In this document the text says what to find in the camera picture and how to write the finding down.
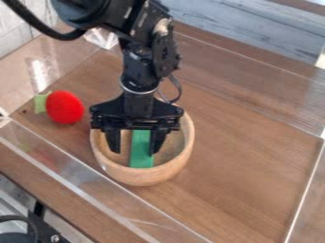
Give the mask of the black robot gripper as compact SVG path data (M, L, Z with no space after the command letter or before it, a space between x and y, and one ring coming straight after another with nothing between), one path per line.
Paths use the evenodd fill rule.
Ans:
M120 130L153 130L150 154L161 151L169 131L181 129L185 109L154 94L123 91L112 100L90 107L90 126L104 131L107 144L120 153Z

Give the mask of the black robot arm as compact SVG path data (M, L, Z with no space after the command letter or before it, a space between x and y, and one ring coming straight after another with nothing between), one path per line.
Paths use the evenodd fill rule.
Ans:
M90 107L91 127L100 130L111 151L122 146L124 130L148 130L148 153L159 152L166 135L181 129L185 110L155 98L163 79L179 68L173 16L159 0L52 0L62 20L118 36L123 54L122 94Z

